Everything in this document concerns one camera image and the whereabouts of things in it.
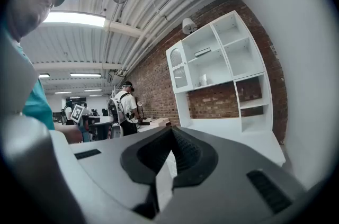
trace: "black grip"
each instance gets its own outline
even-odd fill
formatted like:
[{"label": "black grip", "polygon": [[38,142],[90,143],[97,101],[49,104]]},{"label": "black grip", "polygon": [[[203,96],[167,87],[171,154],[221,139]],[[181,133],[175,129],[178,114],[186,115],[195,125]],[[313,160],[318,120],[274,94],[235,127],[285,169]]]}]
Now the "black grip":
[{"label": "black grip", "polygon": [[218,154],[211,145],[175,126],[131,145],[122,153],[120,162],[134,182],[153,185],[170,151],[178,173],[173,188],[201,184],[218,163]]}]

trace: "white cabinet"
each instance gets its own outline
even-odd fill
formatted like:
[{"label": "white cabinet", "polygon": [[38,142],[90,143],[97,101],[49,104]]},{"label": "white cabinet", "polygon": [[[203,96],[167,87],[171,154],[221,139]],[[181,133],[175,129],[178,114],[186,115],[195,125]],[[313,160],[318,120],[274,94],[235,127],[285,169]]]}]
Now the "white cabinet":
[{"label": "white cabinet", "polygon": [[170,47],[166,56],[174,93],[192,90],[191,75],[181,41]]},{"label": "white cabinet", "polygon": [[[169,48],[166,55],[181,126],[242,142],[279,165],[284,162],[272,132],[272,95],[266,68],[236,11],[198,29]],[[262,98],[240,102],[237,87],[254,77],[259,78]],[[235,86],[239,118],[190,118],[186,92],[226,82]],[[242,110],[258,106],[263,114],[241,116]]]}]

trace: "person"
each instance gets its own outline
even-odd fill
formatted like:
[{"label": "person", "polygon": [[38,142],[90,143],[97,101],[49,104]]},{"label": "person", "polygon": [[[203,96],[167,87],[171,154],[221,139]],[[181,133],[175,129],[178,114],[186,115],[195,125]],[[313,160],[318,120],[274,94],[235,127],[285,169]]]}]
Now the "person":
[{"label": "person", "polygon": [[115,98],[121,102],[123,107],[123,112],[125,114],[125,120],[120,124],[123,129],[123,135],[128,136],[134,133],[137,133],[137,126],[132,121],[132,117],[138,119],[139,122],[142,121],[141,116],[138,113],[136,99],[132,96],[131,92],[134,91],[133,85],[131,82],[124,82],[122,85],[122,90],[118,92]]},{"label": "person", "polygon": [[[20,41],[21,38],[36,29],[48,16],[54,6],[59,6],[64,0],[9,0],[3,29],[6,33],[6,41],[1,44],[12,44],[25,59]],[[52,110],[47,103],[40,80],[34,85],[22,113],[33,117],[46,125],[49,130],[62,132],[69,143],[80,142],[82,134],[78,126],[66,126],[53,123]]]},{"label": "person", "polygon": [[87,103],[84,103],[83,115],[89,115],[90,113],[90,110],[87,108]]},{"label": "person", "polygon": [[65,115],[67,120],[70,120],[70,116],[72,115],[72,101],[69,97],[66,98]]}]

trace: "brick wall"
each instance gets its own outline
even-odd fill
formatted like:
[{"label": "brick wall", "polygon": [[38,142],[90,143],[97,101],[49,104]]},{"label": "brick wall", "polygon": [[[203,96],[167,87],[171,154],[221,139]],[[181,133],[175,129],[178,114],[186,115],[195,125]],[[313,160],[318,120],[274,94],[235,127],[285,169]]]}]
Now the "brick wall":
[{"label": "brick wall", "polygon": [[[241,0],[216,0],[190,18],[200,28],[233,10],[237,11],[247,25],[266,65],[273,100],[273,132],[277,140],[282,143],[287,124],[287,94],[283,72],[273,44],[253,12]],[[135,96],[145,102],[143,106],[145,116],[167,117],[173,125],[180,123],[165,52],[185,37],[179,25],[159,42],[126,77],[126,80],[131,81],[136,89]],[[257,89],[257,81],[248,80],[242,84],[248,89],[245,89],[245,93],[239,96],[241,101],[261,97],[261,92]],[[233,83],[190,92],[188,99],[192,118],[239,116]],[[262,113],[262,108],[242,111],[242,115],[260,113]]]}]

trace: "cardboard box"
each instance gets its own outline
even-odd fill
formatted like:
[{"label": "cardboard box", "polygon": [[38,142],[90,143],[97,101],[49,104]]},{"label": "cardboard box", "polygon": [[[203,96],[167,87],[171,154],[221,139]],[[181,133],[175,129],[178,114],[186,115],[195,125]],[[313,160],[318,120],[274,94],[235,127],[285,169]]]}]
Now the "cardboard box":
[{"label": "cardboard box", "polygon": [[168,118],[159,118],[157,120],[154,120],[152,122],[149,123],[149,125],[153,125],[153,126],[166,126],[167,123],[169,123],[170,120]]}]

